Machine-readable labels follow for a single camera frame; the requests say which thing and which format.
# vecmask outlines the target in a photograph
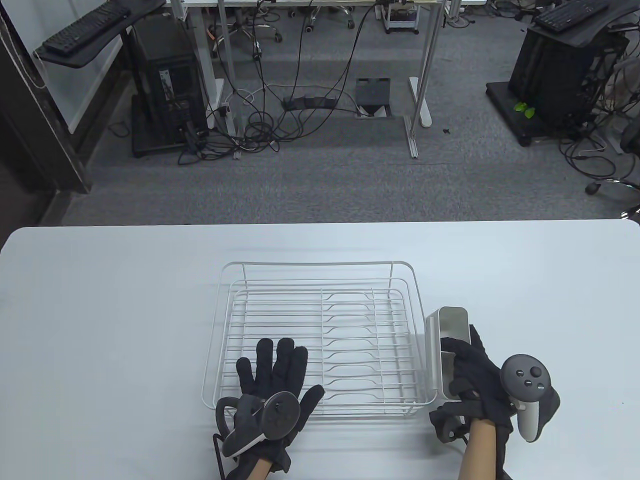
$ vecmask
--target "wrist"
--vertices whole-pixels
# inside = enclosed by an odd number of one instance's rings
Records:
[[[478,426],[479,428],[485,428],[485,427],[492,427],[495,428],[495,423],[493,423],[491,420],[487,420],[487,419],[472,419],[471,420],[471,426]]]
[[[264,480],[267,478],[267,475],[269,475],[271,466],[271,460],[267,460],[266,458],[259,459],[247,480]]]

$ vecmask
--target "black computer case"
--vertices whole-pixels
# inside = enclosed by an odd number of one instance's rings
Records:
[[[196,133],[206,131],[205,95],[188,32],[171,16],[151,15],[136,23],[133,35],[140,95],[163,143],[184,143],[188,122]]]
[[[598,96],[624,55],[623,33],[599,33],[575,48],[528,31],[509,80],[509,90],[551,131],[575,130],[589,120]]]

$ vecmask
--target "keyboard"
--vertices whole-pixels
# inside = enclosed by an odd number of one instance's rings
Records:
[[[49,37],[42,46],[51,52],[71,56],[94,38],[127,18],[130,13],[131,10],[117,0],[107,0],[98,8]]]
[[[609,0],[565,0],[562,5],[538,15],[534,22],[560,33],[608,8]]]

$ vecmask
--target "dish rack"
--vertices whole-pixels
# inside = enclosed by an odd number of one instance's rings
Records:
[[[317,383],[326,390],[311,419],[407,416],[438,397],[438,335],[405,262],[226,265],[202,385],[207,407],[241,395],[236,360],[248,357],[255,373],[263,337],[307,347],[302,394]]]

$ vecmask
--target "black glove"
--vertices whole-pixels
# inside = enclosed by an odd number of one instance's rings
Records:
[[[516,413],[507,392],[502,387],[500,369],[484,350],[480,336],[469,326],[471,345],[452,338],[440,341],[442,351],[455,353],[453,381],[449,391],[460,402],[447,402],[429,413],[429,419],[441,442],[452,442],[469,432],[472,419],[486,419],[495,424],[496,478],[504,478],[504,456],[507,440],[513,431],[511,417]],[[465,418],[462,424],[460,417]]]
[[[305,347],[295,347],[292,339],[281,339],[276,351],[276,362],[273,363],[273,341],[262,339],[256,348],[255,379],[248,358],[239,358],[236,371],[240,379],[240,389],[243,394],[268,399],[278,392],[291,392],[296,397],[300,395],[307,373],[308,352]],[[293,430],[281,440],[263,440],[238,459],[238,466],[227,476],[227,480],[246,479],[259,459],[272,462],[271,471],[289,471],[291,459],[285,451],[296,435],[304,428],[311,412],[324,395],[321,385],[314,385],[300,401],[300,417]]]

